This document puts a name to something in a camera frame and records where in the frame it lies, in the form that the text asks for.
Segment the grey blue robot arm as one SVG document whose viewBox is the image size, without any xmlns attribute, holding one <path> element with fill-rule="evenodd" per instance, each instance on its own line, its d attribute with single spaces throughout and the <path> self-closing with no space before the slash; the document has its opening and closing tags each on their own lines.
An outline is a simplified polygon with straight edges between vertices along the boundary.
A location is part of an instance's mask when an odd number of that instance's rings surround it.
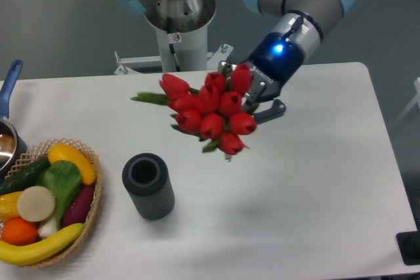
<svg viewBox="0 0 420 280">
<path fill-rule="evenodd" d="M 216 13 L 215 0 L 118 0 L 134 15 L 143 15 L 155 29 L 161 68 L 164 72 L 227 69 L 234 66 L 222 56 L 209 57 L 207 28 Z M 261 43 L 245 59 L 253 83 L 243 97 L 243 108 L 271 102 L 255 115 L 265 123 L 285 112 L 279 95 L 324 37 L 346 15 L 355 0 L 243 0 L 261 15 L 278 18 Z"/>
</svg>

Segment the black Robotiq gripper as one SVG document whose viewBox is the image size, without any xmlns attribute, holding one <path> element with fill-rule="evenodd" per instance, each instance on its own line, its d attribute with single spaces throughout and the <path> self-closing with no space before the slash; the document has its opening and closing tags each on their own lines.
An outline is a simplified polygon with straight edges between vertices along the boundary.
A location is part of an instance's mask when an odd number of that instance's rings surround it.
<svg viewBox="0 0 420 280">
<path fill-rule="evenodd" d="M 280 95 L 282 87 L 300 68 L 304 54 L 298 45 L 282 39 L 279 32 L 269 33 L 247 57 L 245 63 L 253 73 L 253 83 L 248 93 L 253 101 L 269 101 Z M 221 60 L 217 71 L 223 75 L 231 75 L 236 64 Z M 286 111 L 285 104 L 278 99 L 273 100 L 270 108 L 253 117 L 256 124 L 280 118 Z"/>
</svg>

